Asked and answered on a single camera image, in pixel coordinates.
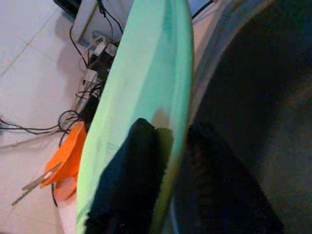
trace white tile floor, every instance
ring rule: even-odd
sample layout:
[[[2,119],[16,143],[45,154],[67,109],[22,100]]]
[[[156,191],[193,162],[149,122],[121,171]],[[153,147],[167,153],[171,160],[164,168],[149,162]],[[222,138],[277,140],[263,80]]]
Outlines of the white tile floor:
[[[0,1],[0,115],[23,126],[55,125],[70,109],[82,75],[69,39],[70,18],[52,0]],[[33,137],[0,130],[0,145]],[[0,149],[0,233],[62,234],[51,188],[15,207],[21,188],[42,173],[59,135]]]

